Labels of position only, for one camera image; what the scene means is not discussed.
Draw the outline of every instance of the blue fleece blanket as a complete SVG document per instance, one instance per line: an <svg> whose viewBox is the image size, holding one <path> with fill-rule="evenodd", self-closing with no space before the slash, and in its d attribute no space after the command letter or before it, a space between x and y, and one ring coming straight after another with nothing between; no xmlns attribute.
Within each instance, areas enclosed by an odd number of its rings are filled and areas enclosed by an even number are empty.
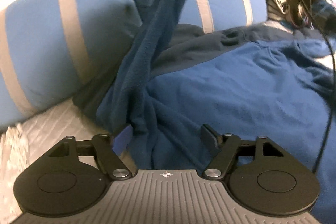
<svg viewBox="0 0 336 224"><path fill-rule="evenodd" d="M110 131L132 124L129 148L142 169L203 170L211 160L199 138L204 123L242 139L267 135L311 168L331 95L331 71L312 59L328 54L325 42L250 42L150 80L151 64L169 43L184 1L154 1L98 109L100 122ZM335 131L333 121L312 211L325 224L335 221Z"/></svg>

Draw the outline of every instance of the gray plastic device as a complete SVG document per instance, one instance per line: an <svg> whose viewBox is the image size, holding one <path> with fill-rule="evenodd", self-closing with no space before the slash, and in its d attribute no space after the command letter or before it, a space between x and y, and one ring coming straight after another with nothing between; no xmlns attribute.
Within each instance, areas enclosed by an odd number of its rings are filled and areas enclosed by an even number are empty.
<svg viewBox="0 0 336 224"><path fill-rule="evenodd" d="M244 141L208 125L202 141L214 158L196 170L138 170L133 176L110 146L69 136L15 181L23 211L12 224L318 224L310 213L316 177L266 137ZM237 166L239 156L254 160ZM98 168L78 155L92 155Z"/></svg>
<svg viewBox="0 0 336 224"><path fill-rule="evenodd" d="M82 213L63 218L24 213L13 224L318 224L308 212L267 217L234 201L219 181L195 170L139 170L134 178L115 181L105 196Z"/></svg>

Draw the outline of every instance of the crosshair logo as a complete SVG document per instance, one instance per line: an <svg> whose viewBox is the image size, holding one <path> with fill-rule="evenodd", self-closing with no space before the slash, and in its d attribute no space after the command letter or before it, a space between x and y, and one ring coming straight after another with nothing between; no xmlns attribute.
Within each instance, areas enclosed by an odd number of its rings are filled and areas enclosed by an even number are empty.
<svg viewBox="0 0 336 224"><path fill-rule="evenodd" d="M169 173L168 171L166 171L166 172L164 172L164 173L161 174L161 175L163 175L165 178L168 178L168 177L170 177L172 174Z"/></svg>

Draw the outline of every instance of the black round pad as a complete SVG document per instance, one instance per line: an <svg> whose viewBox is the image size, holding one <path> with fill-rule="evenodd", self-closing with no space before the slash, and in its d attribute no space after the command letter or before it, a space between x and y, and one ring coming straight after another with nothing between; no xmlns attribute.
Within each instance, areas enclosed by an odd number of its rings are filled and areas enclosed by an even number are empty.
<svg viewBox="0 0 336 224"><path fill-rule="evenodd" d="M66 171L56 171L42 175L37 181L38 187L48 193L62 193L76 184L76 176Z"/></svg>
<svg viewBox="0 0 336 224"><path fill-rule="evenodd" d="M231 174L228 186L245 208L274 217L308 210L320 190L316 177L308 169L291 165L283 157L263 157L238 167Z"/></svg>
<svg viewBox="0 0 336 224"><path fill-rule="evenodd" d="M14 193L25 211L44 217L60 217L91 207L101 198L105 188L102 172L78 162L58 170L52 165L41 166L39 170L26 169L16 179Z"/></svg>
<svg viewBox="0 0 336 224"><path fill-rule="evenodd" d="M285 193L295 187L295 178L286 172L272 170L258 176L258 184L267 191Z"/></svg>

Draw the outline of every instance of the silver rivet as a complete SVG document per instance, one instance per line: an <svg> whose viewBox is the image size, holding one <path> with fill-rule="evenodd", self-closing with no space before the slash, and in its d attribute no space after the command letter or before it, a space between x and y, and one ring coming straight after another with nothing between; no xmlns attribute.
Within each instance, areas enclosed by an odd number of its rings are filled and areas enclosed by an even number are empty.
<svg viewBox="0 0 336 224"><path fill-rule="evenodd" d="M117 178L124 178L128 176L129 172L126 169L116 169L113 171L112 175Z"/></svg>
<svg viewBox="0 0 336 224"><path fill-rule="evenodd" d="M219 177L222 174L218 169L207 169L204 173L211 178Z"/></svg>

